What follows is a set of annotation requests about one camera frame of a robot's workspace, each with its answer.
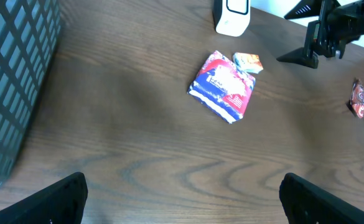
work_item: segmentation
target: white wall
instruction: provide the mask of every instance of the white wall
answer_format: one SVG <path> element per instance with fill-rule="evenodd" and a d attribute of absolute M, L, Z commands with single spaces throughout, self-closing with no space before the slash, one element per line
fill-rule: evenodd
<path fill-rule="evenodd" d="M 251 6 L 266 11 L 279 17 L 284 17 L 300 0 L 251 0 Z M 339 0 L 341 5 L 354 2 L 356 0 Z M 316 17 L 305 19 L 294 19 L 292 21 L 307 26 L 310 21 L 316 20 Z M 353 42 L 364 47 L 364 36 L 359 41 Z"/>

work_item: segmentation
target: pink and blue package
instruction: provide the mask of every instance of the pink and blue package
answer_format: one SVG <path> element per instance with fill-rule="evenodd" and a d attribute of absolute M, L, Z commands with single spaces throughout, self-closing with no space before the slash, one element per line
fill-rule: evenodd
<path fill-rule="evenodd" d="M 244 117 L 254 86 L 253 76 L 215 51 L 187 93 L 231 124 Z"/>

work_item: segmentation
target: wooden table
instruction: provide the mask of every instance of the wooden table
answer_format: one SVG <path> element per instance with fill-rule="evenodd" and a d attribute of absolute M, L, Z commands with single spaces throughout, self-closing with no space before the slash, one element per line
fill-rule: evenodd
<path fill-rule="evenodd" d="M 210 0 L 64 0 L 64 33 L 0 210 L 81 171 L 83 223 L 287 223 L 294 172 L 364 210 L 364 118 L 345 106 L 364 49 L 319 69 L 279 63 L 306 29 L 257 9 L 217 34 Z M 214 50 L 259 54 L 242 121 L 186 94 Z"/>

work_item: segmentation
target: white device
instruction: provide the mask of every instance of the white device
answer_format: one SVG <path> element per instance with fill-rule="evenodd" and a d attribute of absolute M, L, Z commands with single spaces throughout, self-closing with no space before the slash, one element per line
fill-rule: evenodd
<path fill-rule="evenodd" d="M 251 19 L 251 0 L 214 0 L 213 18 L 219 34 L 241 36 Z"/>

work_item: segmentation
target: candy wrapper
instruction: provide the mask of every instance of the candy wrapper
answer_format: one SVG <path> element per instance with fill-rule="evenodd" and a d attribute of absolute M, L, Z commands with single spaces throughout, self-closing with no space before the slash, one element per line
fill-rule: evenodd
<path fill-rule="evenodd" d="M 355 83 L 353 84 L 350 105 L 356 116 L 362 118 L 364 115 L 364 86 L 359 79 L 355 80 Z"/>
<path fill-rule="evenodd" d="M 253 54 L 235 53 L 233 61 L 244 72 L 251 72 L 258 74 L 263 70 L 259 56 Z"/>
<path fill-rule="evenodd" d="M 188 94 L 230 124 L 243 118 L 255 78 L 215 51 L 199 71 Z"/>

